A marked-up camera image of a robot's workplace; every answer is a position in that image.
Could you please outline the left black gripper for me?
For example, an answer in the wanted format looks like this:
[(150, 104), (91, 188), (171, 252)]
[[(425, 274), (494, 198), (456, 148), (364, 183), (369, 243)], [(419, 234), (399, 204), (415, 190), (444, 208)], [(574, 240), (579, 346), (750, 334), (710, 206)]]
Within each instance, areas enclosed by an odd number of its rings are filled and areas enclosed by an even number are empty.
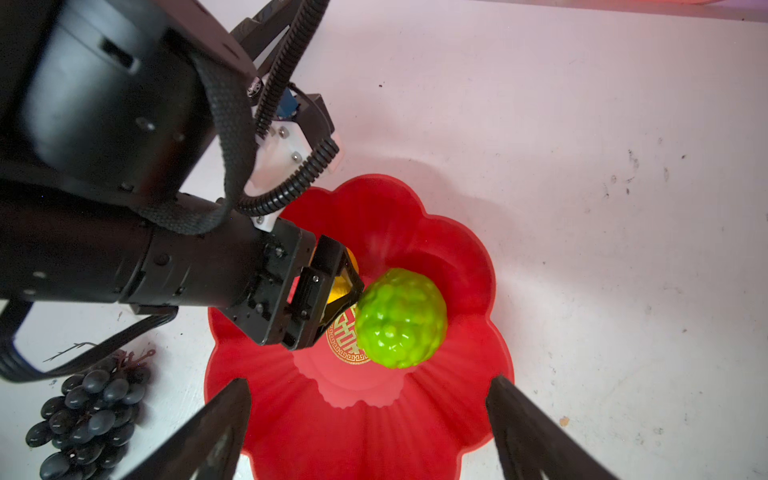
[[(314, 250), (315, 243), (313, 233), (289, 221), (279, 219), (265, 232), (240, 214), (197, 236), (157, 227), (120, 301), (216, 308), (259, 345), (309, 348), (364, 291), (346, 246), (325, 235)], [(301, 269), (308, 281), (294, 283)], [(337, 277), (352, 290), (328, 305)]]

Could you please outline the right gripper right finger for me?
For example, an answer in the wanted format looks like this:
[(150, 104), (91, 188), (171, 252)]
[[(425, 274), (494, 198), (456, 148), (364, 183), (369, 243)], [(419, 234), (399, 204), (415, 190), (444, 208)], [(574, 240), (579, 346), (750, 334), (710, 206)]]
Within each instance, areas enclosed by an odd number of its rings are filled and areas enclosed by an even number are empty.
[(506, 377), (491, 381), (486, 409), (506, 479), (615, 477)]

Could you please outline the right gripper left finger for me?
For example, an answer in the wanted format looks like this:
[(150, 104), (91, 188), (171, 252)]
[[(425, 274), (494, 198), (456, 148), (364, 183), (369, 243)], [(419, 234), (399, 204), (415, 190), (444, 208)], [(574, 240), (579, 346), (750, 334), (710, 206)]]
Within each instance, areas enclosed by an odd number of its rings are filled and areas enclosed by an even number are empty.
[(230, 382), (194, 417), (126, 477), (231, 479), (251, 413), (248, 382)]

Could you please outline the yellow fake lemon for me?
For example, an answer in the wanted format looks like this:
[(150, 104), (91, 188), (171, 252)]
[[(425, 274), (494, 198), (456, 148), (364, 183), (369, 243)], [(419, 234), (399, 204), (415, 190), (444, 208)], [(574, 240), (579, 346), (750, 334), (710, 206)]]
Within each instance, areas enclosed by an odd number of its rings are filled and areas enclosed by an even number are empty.
[[(351, 268), (356, 273), (359, 273), (359, 265), (358, 265), (357, 259), (355, 258), (355, 255), (350, 249), (347, 250), (347, 255), (351, 263)], [(352, 290), (352, 288), (353, 288), (353, 284), (352, 284), (349, 270), (346, 267), (344, 267), (340, 272), (340, 275), (334, 279), (334, 283), (331, 288), (327, 304), (330, 305), (336, 300), (344, 297)]]

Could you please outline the bumpy green fake fruit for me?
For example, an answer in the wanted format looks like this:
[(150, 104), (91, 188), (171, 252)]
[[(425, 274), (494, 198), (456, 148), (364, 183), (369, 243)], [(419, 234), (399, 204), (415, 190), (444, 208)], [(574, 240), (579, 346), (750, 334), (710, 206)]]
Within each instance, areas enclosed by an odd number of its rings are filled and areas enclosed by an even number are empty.
[(431, 359), (445, 341), (447, 305), (428, 277), (393, 268), (371, 283), (356, 304), (358, 346), (374, 363), (408, 369)]

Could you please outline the black fake grape bunch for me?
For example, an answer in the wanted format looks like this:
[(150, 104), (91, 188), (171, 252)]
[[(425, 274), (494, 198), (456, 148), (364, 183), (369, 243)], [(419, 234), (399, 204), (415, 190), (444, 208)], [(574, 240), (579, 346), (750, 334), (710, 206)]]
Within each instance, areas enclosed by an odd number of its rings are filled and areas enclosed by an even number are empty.
[(27, 432), (30, 448), (54, 452), (39, 468), (41, 479), (110, 479), (134, 436), (151, 377), (153, 348), (119, 350), (65, 379), (59, 396), (41, 407), (41, 421)]

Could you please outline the red flower-shaped fruit bowl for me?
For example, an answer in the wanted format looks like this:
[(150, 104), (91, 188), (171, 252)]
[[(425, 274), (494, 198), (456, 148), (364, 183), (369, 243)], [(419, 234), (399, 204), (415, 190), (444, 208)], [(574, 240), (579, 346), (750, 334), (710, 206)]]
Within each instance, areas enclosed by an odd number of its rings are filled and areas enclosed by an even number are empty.
[(466, 226), (431, 215), (405, 183), (355, 177), (312, 188), (284, 217), (346, 245), (365, 282), (404, 268), (431, 279), (448, 310), (447, 336), (428, 361), (388, 369), (357, 347), (344, 314), (311, 348), (260, 346), (211, 310), (215, 346), (204, 380), (212, 399), (245, 379), (252, 399), (243, 453), (258, 479), (456, 479), (491, 438), (491, 381), (511, 376), (493, 325), (491, 258)]

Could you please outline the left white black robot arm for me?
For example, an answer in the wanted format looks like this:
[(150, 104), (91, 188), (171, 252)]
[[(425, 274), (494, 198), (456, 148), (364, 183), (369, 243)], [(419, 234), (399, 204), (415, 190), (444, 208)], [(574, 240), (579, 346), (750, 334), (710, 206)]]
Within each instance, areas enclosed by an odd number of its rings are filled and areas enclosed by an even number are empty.
[(281, 218), (338, 155), (302, 96), (301, 162), (265, 192), (269, 130), (324, 1), (272, 1), (225, 29), (197, 1), (1, 5), (1, 375), (42, 301), (122, 303), (140, 321), (50, 371), (79, 372), (171, 321), (221, 310), (260, 345), (313, 346), (361, 297), (346, 247)]

